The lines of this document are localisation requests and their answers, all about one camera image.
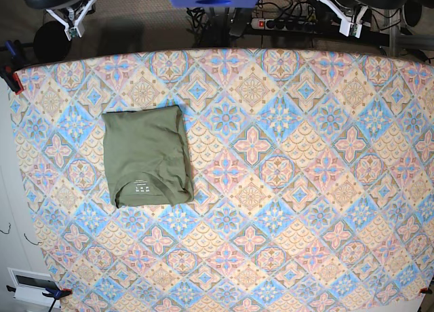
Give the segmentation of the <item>green t-shirt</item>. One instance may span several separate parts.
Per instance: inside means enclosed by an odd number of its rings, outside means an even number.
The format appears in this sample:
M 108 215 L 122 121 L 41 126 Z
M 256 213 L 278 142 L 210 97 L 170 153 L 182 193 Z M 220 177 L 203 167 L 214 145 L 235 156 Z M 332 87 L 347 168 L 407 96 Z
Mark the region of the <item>green t-shirt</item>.
M 194 198 L 179 106 L 102 115 L 104 171 L 116 208 L 176 205 Z

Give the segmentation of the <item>patterned tablecloth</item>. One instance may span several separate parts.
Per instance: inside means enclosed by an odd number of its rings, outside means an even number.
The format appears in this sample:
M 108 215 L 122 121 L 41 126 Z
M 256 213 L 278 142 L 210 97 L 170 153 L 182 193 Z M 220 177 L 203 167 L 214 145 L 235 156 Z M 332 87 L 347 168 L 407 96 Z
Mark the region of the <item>patterned tablecloth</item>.
M 23 69 L 28 206 L 64 311 L 354 311 L 433 278 L 433 67 L 186 50 Z M 118 208 L 103 114 L 178 106 L 194 198 Z

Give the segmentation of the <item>white power strip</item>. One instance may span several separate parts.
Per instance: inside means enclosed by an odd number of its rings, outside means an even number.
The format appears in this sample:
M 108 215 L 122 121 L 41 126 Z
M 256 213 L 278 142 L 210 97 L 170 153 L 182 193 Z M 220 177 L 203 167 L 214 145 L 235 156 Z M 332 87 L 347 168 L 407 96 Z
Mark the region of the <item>white power strip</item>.
M 308 32 L 315 30 L 313 22 L 304 20 L 284 20 L 271 18 L 252 18 L 250 26 L 259 31 Z

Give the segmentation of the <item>blue orange clamp lower left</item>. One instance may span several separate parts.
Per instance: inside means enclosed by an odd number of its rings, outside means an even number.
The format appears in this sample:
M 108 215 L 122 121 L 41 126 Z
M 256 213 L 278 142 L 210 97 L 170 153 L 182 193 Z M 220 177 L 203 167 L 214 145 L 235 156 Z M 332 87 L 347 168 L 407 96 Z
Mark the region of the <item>blue orange clamp lower left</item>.
M 71 290 L 59 290 L 52 288 L 32 288 L 17 286 L 16 288 L 6 286 L 8 292 L 14 294 L 14 299 L 28 303 L 31 307 L 47 308 L 47 311 L 60 311 L 60 300 L 70 296 Z

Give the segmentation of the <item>blue orange clamp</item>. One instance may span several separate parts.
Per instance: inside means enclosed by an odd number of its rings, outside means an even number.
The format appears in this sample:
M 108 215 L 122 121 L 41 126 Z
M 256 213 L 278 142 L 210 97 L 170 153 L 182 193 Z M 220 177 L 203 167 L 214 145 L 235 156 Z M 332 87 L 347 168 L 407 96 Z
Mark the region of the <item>blue orange clamp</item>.
M 16 288 L 6 286 L 8 292 L 14 294 L 14 299 L 28 303 L 31 307 L 47 308 L 47 311 L 60 311 L 60 300 L 70 296 L 71 290 L 59 290 L 52 288 L 32 288 L 17 286 Z
M 19 40 L 7 40 L 5 45 L 1 46 L 1 54 L 9 53 L 8 61 L 1 61 L 1 78 L 15 94 L 23 91 L 23 86 L 16 71 L 20 70 L 25 63 L 22 44 Z

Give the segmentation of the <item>blue orange clamp upper left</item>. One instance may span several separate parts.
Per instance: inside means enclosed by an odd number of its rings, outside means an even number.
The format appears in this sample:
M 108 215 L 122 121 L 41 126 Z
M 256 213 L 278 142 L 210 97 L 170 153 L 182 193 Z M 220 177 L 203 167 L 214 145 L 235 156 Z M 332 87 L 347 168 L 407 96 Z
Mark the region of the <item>blue orange clamp upper left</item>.
M 9 53 L 8 61 L 1 61 L 1 78 L 15 94 L 23 91 L 23 86 L 16 71 L 20 70 L 25 63 L 22 44 L 19 40 L 7 40 L 5 45 L 1 46 L 1 54 Z

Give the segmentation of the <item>orange clamp lower right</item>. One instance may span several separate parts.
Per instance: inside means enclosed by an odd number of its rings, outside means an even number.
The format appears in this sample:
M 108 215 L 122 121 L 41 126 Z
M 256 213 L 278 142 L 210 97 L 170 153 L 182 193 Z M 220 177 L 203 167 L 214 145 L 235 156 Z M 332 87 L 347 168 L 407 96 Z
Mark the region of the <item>orange clamp lower right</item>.
M 430 295 L 430 294 L 433 293 L 433 291 L 432 291 L 432 289 L 430 289 L 430 288 L 423 288 L 423 289 L 420 290 L 420 293 L 421 293 L 421 294 Z

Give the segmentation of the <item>white wall box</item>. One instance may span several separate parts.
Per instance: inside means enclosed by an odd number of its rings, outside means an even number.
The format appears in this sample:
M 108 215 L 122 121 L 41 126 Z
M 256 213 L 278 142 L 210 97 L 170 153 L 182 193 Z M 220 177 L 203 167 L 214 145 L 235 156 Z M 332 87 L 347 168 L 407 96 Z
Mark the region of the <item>white wall box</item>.
M 59 290 L 58 284 L 48 274 L 25 271 L 21 269 L 7 268 L 11 282 L 6 285 L 20 303 L 28 303 L 36 307 L 49 307 L 54 299 L 43 295 L 47 289 Z

